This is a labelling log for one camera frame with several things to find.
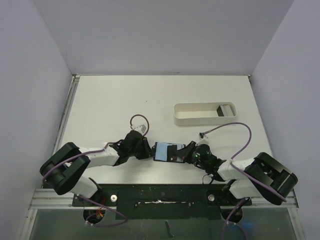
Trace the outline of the stack of silver credit cards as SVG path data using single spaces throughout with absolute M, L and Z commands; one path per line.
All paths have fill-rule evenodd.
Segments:
M 216 112 L 219 117 L 233 117 L 234 116 L 234 112 L 233 112 L 231 106 L 228 104 L 220 105 L 217 108 Z

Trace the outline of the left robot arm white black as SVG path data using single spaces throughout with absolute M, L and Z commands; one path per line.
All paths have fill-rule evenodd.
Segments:
M 98 148 L 78 147 L 73 142 L 67 142 L 40 167 L 39 172 L 42 181 L 58 195 L 71 192 L 95 206 L 100 203 L 102 193 L 93 179 L 83 176 L 86 169 L 116 167 L 131 157 L 145 160 L 154 155 L 155 151 L 142 132 L 131 130 L 124 139 L 107 142 Z

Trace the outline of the black VIP credit card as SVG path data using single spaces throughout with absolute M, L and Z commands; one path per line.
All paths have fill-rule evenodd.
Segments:
M 178 150 L 177 145 L 167 146 L 167 161 L 168 162 L 176 162 L 177 161 L 177 155 L 176 155 L 177 150 Z

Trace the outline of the black card holder wallet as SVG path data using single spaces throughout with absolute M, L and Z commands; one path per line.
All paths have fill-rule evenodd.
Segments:
M 165 163 L 184 163 L 184 161 L 176 155 L 176 151 L 185 147 L 181 143 L 156 142 L 152 147 L 154 152 L 153 160 L 155 162 Z

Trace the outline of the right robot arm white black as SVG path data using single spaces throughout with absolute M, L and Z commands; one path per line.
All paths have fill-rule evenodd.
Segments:
M 205 171 L 213 180 L 226 182 L 222 197 L 230 205 L 243 198 L 263 197 L 279 206 L 298 183 L 292 171 L 266 152 L 245 160 L 223 160 L 212 154 L 208 144 L 192 141 L 174 154 Z

